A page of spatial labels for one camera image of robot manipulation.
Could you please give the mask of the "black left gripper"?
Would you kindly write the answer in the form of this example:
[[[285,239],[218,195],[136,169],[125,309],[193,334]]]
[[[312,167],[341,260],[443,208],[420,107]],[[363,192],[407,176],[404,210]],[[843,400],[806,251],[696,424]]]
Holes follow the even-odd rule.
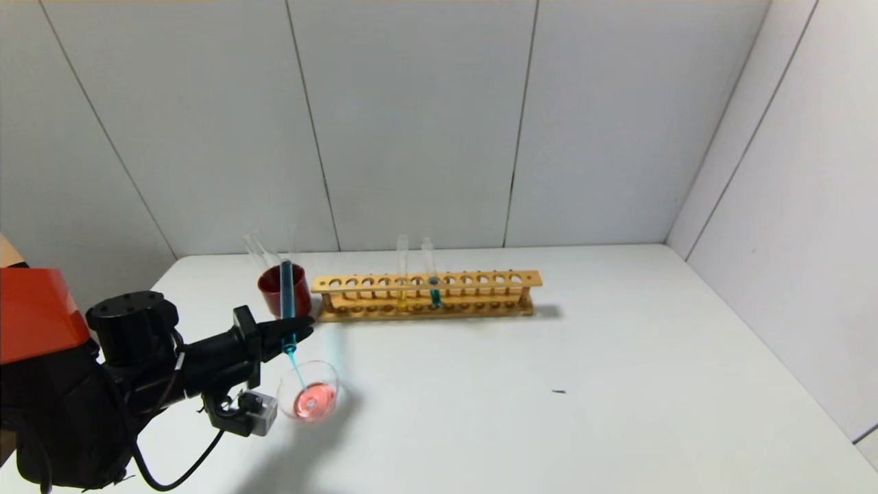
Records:
[[[313,334],[316,319],[286,317],[256,323],[248,306],[233,310],[233,325],[223,333],[185,347],[185,390],[229,390],[251,378],[260,360],[294,355]]]

